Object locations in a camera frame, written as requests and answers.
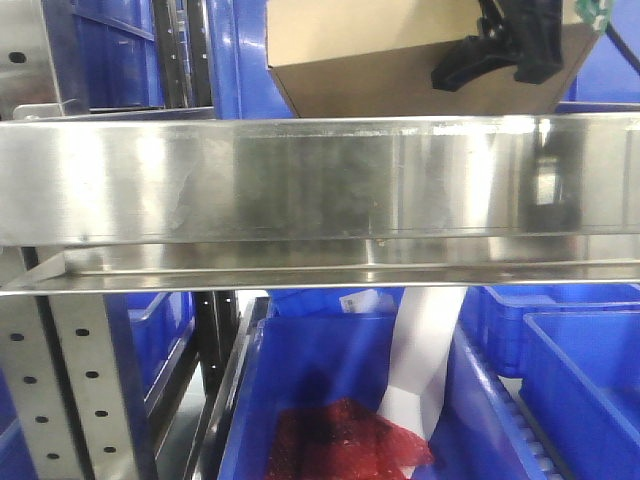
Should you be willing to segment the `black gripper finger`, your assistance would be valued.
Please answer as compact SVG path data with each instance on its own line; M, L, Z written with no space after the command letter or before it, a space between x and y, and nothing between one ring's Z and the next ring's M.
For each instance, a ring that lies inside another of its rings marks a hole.
M515 66L521 50L509 40L468 36L457 43L431 72L434 89L456 92L495 70Z

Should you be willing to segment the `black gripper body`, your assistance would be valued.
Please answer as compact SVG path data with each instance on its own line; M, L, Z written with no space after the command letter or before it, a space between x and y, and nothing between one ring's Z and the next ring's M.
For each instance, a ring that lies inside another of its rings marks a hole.
M514 66L514 80L542 84L562 70L560 1L481 1L481 72Z

